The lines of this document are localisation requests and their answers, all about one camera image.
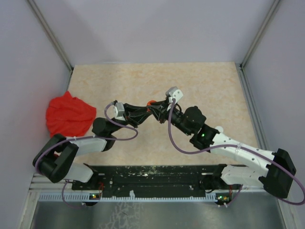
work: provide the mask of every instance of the gray metal frame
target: gray metal frame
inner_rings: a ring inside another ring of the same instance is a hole
[[[36,2],[34,0],[26,0],[29,7],[31,8],[33,14],[37,18],[38,22],[40,23],[42,29],[44,30],[45,34],[49,38],[49,41],[53,45],[54,49],[56,50],[57,54],[61,58],[61,60],[66,64],[69,71],[72,73],[73,66],[71,62],[69,61],[69,58],[64,51],[63,47],[61,46],[60,42],[56,39],[53,31],[51,30],[50,26],[48,25],[47,21],[45,20],[42,12],[40,11],[39,7],[37,6]]]
[[[39,7],[37,6],[36,2],[34,0],[26,0],[26,2],[29,4],[29,7],[31,8],[33,14],[38,19],[40,25],[42,26],[43,30],[45,31],[47,37],[49,38],[50,42],[52,43],[54,49],[58,53],[61,60],[65,63],[69,71],[73,72],[73,66],[65,53],[63,47],[61,46],[60,42],[56,39],[54,33],[52,32],[51,28],[49,27],[48,23],[46,22],[43,14],[41,13]],[[244,96],[247,102],[249,114],[252,120],[253,128],[255,131],[255,136],[257,139],[257,142],[260,146],[260,148],[267,149],[268,148],[268,142],[264,134],[264,130],[262,127],[262,123],[260,121],[259,112],[257,111],[257,108],[255,106],[254,98],[251,92],[251,88],[247,79],[247,76],[245,74],[245,67],[247,63],[249,62],[253,52],[255,51],[256,47],[259,45],[259,42],[261,38],[263,37],[265,31],[268,28],[268,25],[272,21],[274,15],[276,14],[277,10],[280,7],[280,3],[282,0],[274,0],[264,22],[262,23],[262,26],[260,30],[258,31],[257,35],[255,36],[246,56],[244,57],[242,63],[237,64],[237,72],[238,76],[241,82],[241,86],[243,88]],[[40,196],[40,191],[45,191],[46,189],[42,188],[41,190],[30,190],[25,207],[22,219],[20,219],[20,229],[29,229],[31,226],[31,221],[34,216],[34,211]],[[279,201],[279,206],[283,215],[283,219],[285,222],[285,225],[288,229],[301,229],[302,225],[300,223],[299,218],[297,217],[297,211],[294,206],[285,204],[282,201]]]

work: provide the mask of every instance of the cable tie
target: cable tie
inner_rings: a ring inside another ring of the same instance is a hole
[[[241,142],[239,142],[238,144],[237,144],[237,148],[235,148],[235,161],[237,161],[237,155],[239,154],[239,150],[240,150],[240,148],[242,147],[242,143]]]

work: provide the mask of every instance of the white wall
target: white wall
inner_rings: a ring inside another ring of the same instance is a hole
[[[15,229],[49,138],[45,111],[69,72],[24,0],[0,7],[0,227]]]
[[[305,1],[283,1],[246,73],[273,150],[286,149],[305,184]],[[297,185],[296,200],[303,194]],[[297,207],[305,227],[305,206]]]
[[[72,64],[241,62],[273,0],[36,0]]]

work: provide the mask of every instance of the purple cable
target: purple cable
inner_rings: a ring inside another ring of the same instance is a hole
[[[240,192],[242,191],[243,189],[243,185],[240,186],[239,190],[237,191],[236,195],[233,197],[233,199],[226,205],[226,207],[230,206],[236,199],[237,197],[239,196]]]
[[[175,147],[176,150],[178,150],[179,152],[183,153],[183,154],[188,154],[188,155],[192,155],[192,154],[199,154],[199,153],[202,153],[202,152],[205,152],[205,151],[208,151],[208,150],[211,150],[211,149],[216,149],[216,148],[221,148],[221,147],[234,147],[234,148],[238,148],[238,145],[231,145],[231,144],[226,144],[226,145],[218,145],[218,146],[212,146],[212,147],[208,147],[206,149],[202,149],[202,150],[198,150],[198,151],[194,151],[194,152],[187,152],[187,151],[184,151],[182,149],[180,149],[176,143],[174,142],[173,140],[173,136],[172,136],[172,131],[171,131],[171,122],[172,122],[172,115],[173,115],[173,108],[174,106],[171,106],[171,109],[170,109],[170,113],[169,113],[169,117],[168,117],[168,135],[170,137],[170,141],[173,145],[173,147]],[[291,201],[288,201],[286,199],[281,199],[279,198],[281,201],[287,203],[287,204],[291,204],[291,205],[303,205],[305,204],[305,187],[302,185],[302,183],[299,181],[298,178],[296,178],[294,175],[292,175],[287,169],[285,169],[283,166],[281,166],[280,164],[270,160],[269,158],[263,156],[263,155],[260,155],[259,153],[251,150],[251,149],[247,149],[245,147],[240,147],[242,150],[245,150],[249,153],[252,153],[266,161],[268,161],[269,163],[275,165],[276,167],[278,167],[280,170],[284,171],[290,178],[292,178],[297,184],[298,186],[301,188],[301,190],[303,191],[303,195],[304,195],[304,198],[301,202],[291,202]]]
[[[81,209],[81,208],[85,207],[86,205],[81,205],[81,206],[79,206],[79,207],[73,206],[73,205],[69,204],[69,203],[65,200],[65,196],[63,195],[63,192],[65,191],[65,188],[66,188],[66,186],[67,186],[68,183],[69,183],[69,181],[66,180],[66,183],[64,184],[64,186],[63,186],[63,188],[62,188],[62,190],[61,190],[61,198],[62,198],[62,201],[63,201],[66,205],[68,205],[68,207],[70,207],[70,208]]]
[[[111,137],[99,137],[99,136],[85,136],[85,137],[77,137],[75,138],[75,140],[84,140],[84,139],[91,139],[91,138],[99,138],[99,139],[105,139],[105,140],[115,140],[115,141],[129,141],[129,140],[133,140],[135,139],[139,132],[133,128],[133,127],[129,127],[129,126],[125,126],[125,125],[122,125],[122,124],[119,124],[119,123],[116,123],[115,121],[111,120],[111,118],[109,118],[109,116],[107,115],[107,110],[109,109],[109,107],[111,107],[112,105],[114,105],[114,102],[112,103],[109,103],[106,107],[105,107],[105,110],[104,110],[104,114],[105,114],[105,117],[107,118],[107,120],[115,125],[118,125],[120,127],[123,127],[123,128],[126,128],[126,129],[130,129],[130,130],[133,130],[135,131],[135,135],[132,136],[132,137],[129,137],[129,138],[111,138]],[[39,163],[41,161],[41,159],[48,153],[50,152],[52,149],[56,148],[57,146],[60,146],[62,145],[63,143],[66,143],[66,142],[69,142],[69,141],[73,141],[73,138],[71,139],[66,139],[66,140],[63,140],[53,146],[51,146],[50,148],[48,148],[46,151],[44,151],[40,156],[39,158],[37,159],[36,163],[35,163],[35,169],[36,169],[36,172],[41,174],[41,172],[39,171]]]

